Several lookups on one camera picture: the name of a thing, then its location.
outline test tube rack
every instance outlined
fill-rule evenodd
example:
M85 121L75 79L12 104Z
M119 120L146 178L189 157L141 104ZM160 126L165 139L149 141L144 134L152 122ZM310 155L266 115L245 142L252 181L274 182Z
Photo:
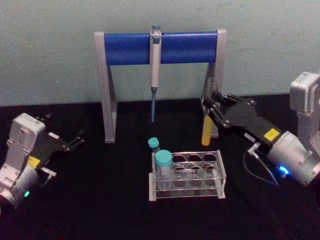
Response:
M156 171L152 153L149 173L149 201L164 198L218 197L226 198L226 171L221 153L217 151L172 153L170 175L162 180Z

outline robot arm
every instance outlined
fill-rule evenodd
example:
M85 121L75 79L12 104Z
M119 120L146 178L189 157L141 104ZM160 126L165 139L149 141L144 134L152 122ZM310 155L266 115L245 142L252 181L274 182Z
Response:
M254 144L248 151L251 155L257 155L255 151L259 150L275 166L286 169L297 182L308 186L320 178L319 82L320 75L304 72L291 84L290 105L299 117L299 138L259 116L252 99L215 92L202 104L218 128L237 132ZM223 114L215 102L230 107Z
M84 142L80 132L74 140L67 143L58 135L46 131L42 121L45 122L45 119L36 119L22 113L12 122L7 141L8 152L0 168L2 210L19 205L29 194L31 187L38 182L39 171L48 174L45 184L56 175L45 167L53 153L70 152Z

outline green led light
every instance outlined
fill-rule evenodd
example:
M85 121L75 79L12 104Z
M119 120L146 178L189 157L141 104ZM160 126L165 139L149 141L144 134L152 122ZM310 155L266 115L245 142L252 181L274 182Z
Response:
M25 194L24 194L24 197L28 197L30 195L30 192L29 191L26 191Z

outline blue bar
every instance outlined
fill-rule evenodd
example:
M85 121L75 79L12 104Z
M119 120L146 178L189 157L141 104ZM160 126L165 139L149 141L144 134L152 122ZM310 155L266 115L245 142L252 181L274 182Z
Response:
M161 63L214 63L217 38L216 31L164 33ZM108 65L149 64L149 33L109 33L104 44Z

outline test tube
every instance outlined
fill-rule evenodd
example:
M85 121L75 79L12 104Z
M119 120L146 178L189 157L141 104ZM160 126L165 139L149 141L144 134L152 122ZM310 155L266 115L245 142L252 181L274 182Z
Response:
M152 151L156 154L160 151L159 140L156 137L152 137L148 140L149 147L152 148Z
M170 188L170 166L172 164L172 154L168 150L160 150L155 154L155 171L158 176L158 187L160 190Z

